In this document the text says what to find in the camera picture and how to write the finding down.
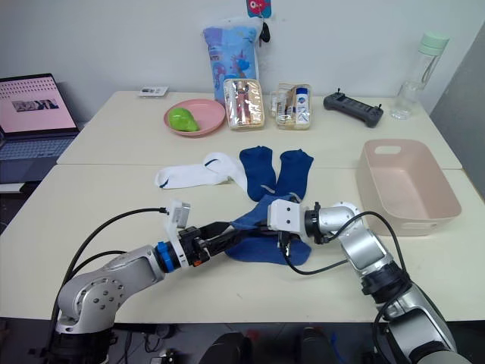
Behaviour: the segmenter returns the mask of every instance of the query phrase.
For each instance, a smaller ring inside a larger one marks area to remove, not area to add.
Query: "sock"
[[[257,228],[260,221],[268,218],[268,206],[275,199],[289,198],[290,195],[282,197],[265,195],[252,211],[231,222],[231,224],[238,230],[252,231]],[[252,233],[250,236],[242,238],[235,247],[226,250],[226,254],[241,262],[267,262],[285,265],[286,261],[280,248],[278,248],[277,242],[278,238],[275,236]],[[301,240],[292,240],[290,258],[294,265],[305,263],[310,252],[310,246]]]
[[[257,202],[268,192],[273,193],[276,187],[276,174],[271,163],[273,151],[266,146],[256,146],[242,150],[239,159],[244,165],[249,197]]]
[[[305,197],[308,172],[313,158],[301,149],[289,150],[280,156],[281,172],[276,183],[276,195],[295,193],[300,199]]]
[[[248,189],[248,180],[241,161],[224,153],[210,153],[204,158],[203,165],[211,171],[231,177],[243,190]]]
[[[204,165],[175,165],[161,169],[155,176],[155,185],[163,189],[221,184],[226,181],[226,175],[213,172]]]

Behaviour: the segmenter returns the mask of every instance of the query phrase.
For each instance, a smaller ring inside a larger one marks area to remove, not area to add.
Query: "green pear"
[[[200,129],[186,108],[173,108],[168,113],[168,122],[173,129],[178,131],[198,131]]]

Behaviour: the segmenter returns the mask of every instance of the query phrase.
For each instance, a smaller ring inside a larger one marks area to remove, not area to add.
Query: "laptop keyboard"
[[[0,149],[0,159],[7,161],[12,159],[58,157],[72,141],[72,139],[54,139],[10,142]]]

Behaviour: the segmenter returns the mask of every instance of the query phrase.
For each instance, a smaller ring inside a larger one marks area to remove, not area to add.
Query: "green bottle cap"
[[[426,32],[421,39],[419,52],[424,53],[425,55],[442,55],[448,41],[449,37]]]

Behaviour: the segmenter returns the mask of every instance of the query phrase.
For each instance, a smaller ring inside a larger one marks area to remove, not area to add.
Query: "white sock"
[[[213,172],[204,165],[175,165],[158,171],[155,186],[163,189],[186,188],[203,184],[221,184],[227,180],[227,175]]]
[[[204,166],[219,175],[230,177],[239,187],[247,191],[248,179],[244,166],[239,159],[229,157],[227,154],[214,152],[207,154],[203,161]]]

